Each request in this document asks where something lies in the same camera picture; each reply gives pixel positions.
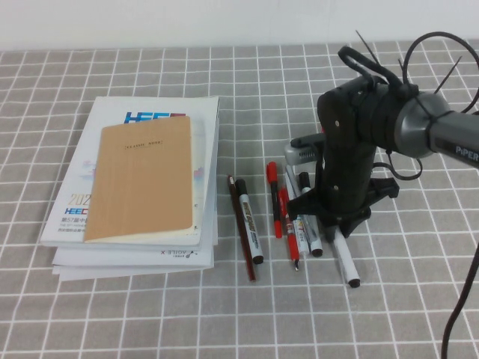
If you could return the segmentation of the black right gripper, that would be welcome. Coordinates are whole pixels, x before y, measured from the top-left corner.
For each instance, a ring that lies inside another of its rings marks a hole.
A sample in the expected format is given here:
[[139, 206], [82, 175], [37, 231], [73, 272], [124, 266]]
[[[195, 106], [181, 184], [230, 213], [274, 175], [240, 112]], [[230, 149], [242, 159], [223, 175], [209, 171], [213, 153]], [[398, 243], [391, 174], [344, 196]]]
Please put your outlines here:
[[387, 90], [383, 80], [352, 80], [319, 97], [323, 131], [292, 141], [294, 148], [309, 148], [316, 155], [316, 184], [288, 203], [291, 218], [314, 215], [324, 228], [341, 221], [347, 239], [370, 218], [372, 205], [397, 197], [394, 179], [371, 176], [376, 144], [370, 138], [370, 120]]

